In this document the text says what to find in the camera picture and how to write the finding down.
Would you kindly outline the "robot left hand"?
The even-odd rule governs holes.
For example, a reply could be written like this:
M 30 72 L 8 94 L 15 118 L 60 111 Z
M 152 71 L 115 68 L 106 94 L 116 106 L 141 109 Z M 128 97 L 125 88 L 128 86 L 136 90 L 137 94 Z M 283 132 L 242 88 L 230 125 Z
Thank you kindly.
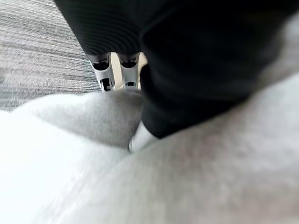
M 103 91 L 141 87 L 139 151 L 244 101 L 278 57 L 296 0 L 57 0 Z

